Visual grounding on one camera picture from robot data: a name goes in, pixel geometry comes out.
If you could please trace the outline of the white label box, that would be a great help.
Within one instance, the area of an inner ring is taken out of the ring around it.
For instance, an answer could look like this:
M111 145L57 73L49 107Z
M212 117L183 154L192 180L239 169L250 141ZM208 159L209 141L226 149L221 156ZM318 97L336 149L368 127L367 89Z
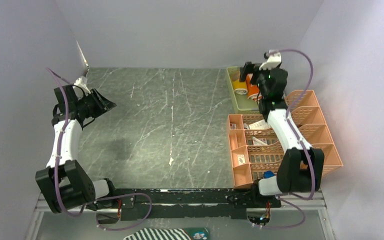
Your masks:
M248 126L250 130L267 130L271 128L271 126L264 119L250 123Z

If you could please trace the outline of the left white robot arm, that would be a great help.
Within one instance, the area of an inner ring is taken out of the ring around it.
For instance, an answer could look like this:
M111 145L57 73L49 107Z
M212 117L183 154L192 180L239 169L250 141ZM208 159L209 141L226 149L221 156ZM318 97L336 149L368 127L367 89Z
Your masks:
M73 84L54 89L57 104L52 110L54 141L46 167L35 173L35 181L50 210L59 214L62 203L66 210L85 206L90 210L112 208L119 194L108 178L93 181L78 162L80 137L85 127L116 104L95 88L88 88L82 76Z

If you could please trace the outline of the blue cap item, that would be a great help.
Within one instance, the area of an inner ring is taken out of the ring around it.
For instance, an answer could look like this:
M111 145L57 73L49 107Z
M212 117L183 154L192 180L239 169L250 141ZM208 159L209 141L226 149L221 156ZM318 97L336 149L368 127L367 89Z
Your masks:
M272 178L272 177L275 177L275 176L276 176L276 174L273 171L271 171L271 170L265 171L263 173L263 178L264 179L269 179L269 178Z

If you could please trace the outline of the black white striped cloth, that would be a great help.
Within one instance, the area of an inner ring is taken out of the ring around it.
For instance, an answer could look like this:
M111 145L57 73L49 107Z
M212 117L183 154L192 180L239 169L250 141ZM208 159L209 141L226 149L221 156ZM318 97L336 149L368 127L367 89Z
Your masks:
M128 236L123 240L191 240L181 228L143 228Z

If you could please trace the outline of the brown yellow bear towel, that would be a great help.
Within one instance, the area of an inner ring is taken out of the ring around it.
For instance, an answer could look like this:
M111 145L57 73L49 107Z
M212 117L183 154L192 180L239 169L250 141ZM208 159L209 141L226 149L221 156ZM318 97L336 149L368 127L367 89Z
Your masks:
M230 76L233 92L240 96L246 96L248 93L247 84L245 81L240 81L240 76L239 70Z

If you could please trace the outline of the aluminium frame rail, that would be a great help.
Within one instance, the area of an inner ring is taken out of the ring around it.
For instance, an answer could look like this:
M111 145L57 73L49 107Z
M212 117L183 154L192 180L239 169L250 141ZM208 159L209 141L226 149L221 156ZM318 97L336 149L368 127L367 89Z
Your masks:
M226 189L215 190L207 203L154 202L148 207L140 198L130 199L118 222L105 229L96 219L115 217L115 209L86 210L80 217L54 214L40 197L26 234L28 240L122 240L141 229L204 228L212 240L333 240L335 234L324 196L312 200L286 196L270 207L234 207L226 203Z

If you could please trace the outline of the orange plastic compartment tray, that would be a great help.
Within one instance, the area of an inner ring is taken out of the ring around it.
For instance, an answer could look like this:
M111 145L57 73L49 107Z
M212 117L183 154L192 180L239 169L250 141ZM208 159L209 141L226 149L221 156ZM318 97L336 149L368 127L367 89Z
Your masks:
M234 189L247 189L264 173L277 174L284 157L282 146L271 128L251 129L261 121L259 114L230 114L226 131Z

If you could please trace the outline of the orange white towel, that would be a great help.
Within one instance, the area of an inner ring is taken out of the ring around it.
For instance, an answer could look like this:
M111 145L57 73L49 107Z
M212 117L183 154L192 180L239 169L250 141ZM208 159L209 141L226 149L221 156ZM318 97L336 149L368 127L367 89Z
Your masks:
M246 76L245 82L246 82L246 87L247 87L247 98L249 100L253 100L254 102L257 102L262 98L260 94L260 90L257 85L251 84L251 79L252 79L253 74L248 74Z

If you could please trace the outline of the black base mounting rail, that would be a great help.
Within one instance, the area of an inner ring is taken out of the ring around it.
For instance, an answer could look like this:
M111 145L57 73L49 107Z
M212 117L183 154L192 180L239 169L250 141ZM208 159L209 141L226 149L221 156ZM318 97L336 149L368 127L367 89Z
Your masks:
M101 200L87 206L99 212L121 208L121 220L176 218L217 218L245 220L250 210L279 208L274 196L262 196L254 188L116 188L110 197L122 195L121 201Z

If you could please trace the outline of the green plastic basket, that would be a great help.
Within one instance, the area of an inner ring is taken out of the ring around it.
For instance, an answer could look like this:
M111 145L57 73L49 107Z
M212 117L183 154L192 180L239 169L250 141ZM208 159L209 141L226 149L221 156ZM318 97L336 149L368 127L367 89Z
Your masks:
M248 74L244 82L240 81L240 68L231 66L226 68L226 82L230 93L233 110L236 114L259 114L257 100L259 89L250 83L252 74Z

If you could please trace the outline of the orange plastic file organizer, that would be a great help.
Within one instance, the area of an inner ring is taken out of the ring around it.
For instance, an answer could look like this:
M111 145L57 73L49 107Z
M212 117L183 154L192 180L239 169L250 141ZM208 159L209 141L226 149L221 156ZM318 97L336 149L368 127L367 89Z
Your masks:
M319 101L313 90L294 90L285 97L291 109L291 116L303 137L324 153L322 177L333 173L343 166L338 150L328 128Z

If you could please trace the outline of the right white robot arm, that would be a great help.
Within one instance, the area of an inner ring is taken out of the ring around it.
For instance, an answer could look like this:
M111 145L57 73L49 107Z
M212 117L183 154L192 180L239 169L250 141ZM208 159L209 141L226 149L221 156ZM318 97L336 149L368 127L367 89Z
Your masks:
M288 78L288 72L281 68L284 52L270 50L264 54L264 62L248 61L240 68L241 82L252 75L250 82L259 90L259 112L274 131L284 153L276 175L258 180L257 189L250 193L250 202L255 207L262 207L269 196L300 197L301 193L308 193L306 200L311 200L322 178L325 155L305 139L294 123L291 110L297 101L286 103L284 98Z

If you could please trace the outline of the teal cartoon card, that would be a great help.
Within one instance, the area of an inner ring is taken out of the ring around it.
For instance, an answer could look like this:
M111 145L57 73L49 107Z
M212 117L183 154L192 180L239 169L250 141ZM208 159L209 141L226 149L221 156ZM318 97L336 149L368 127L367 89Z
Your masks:
M190 240L210 240L210 232L205 227L188 227L182 229Z

